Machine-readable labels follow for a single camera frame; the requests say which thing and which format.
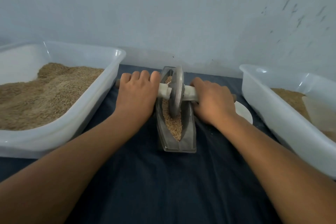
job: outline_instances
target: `blue tablecloth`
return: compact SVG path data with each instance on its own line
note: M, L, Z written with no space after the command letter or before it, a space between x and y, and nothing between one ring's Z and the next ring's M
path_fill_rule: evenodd
M122 73L153 69L120 65ZM253 124L274 136L241 95L242 80L185 73L228 86L253 116ZM87 125L110 116L118 90L113 87ZM280 223L271 202L242 156L215 128L196 120L197 153L157 150L151 117L96 173L67 223ZM34 160L0 158L0 180Z

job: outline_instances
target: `metal disc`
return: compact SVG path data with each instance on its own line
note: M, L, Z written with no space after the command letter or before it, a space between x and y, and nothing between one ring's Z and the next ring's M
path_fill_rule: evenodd
M184 94L184 75L181 66L175 67L169 86L172 89L169 99L169 114L175 118L179 114Z

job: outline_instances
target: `white wall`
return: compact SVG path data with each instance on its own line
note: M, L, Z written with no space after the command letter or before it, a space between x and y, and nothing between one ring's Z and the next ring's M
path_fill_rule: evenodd
M243 63L336 80L336 0L0 0L0 44L122 47L125 64L240 76Z

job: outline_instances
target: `forearm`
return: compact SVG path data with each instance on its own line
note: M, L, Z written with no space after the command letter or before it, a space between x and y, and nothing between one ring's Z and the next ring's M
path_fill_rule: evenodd
M217 128L237 148L284 223L334 223L336 184L245 119L223 119Z
M63 223L99 167L131 136L117 115L0 183L0 223Z

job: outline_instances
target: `white plastic container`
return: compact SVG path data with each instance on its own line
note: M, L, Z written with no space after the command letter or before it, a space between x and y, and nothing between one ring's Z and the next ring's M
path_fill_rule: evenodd
M313 167L336 179L336 143L326 137L271 88L301 92L336 111L336 83L311 73L241 65L242 92L279 141Z
M0 85L34 80L39 69L49 62L105 70L57 120L29 130L0 130L0 156L39 158L80 134L113 85L125 56L121 49L61 42L1 47Z

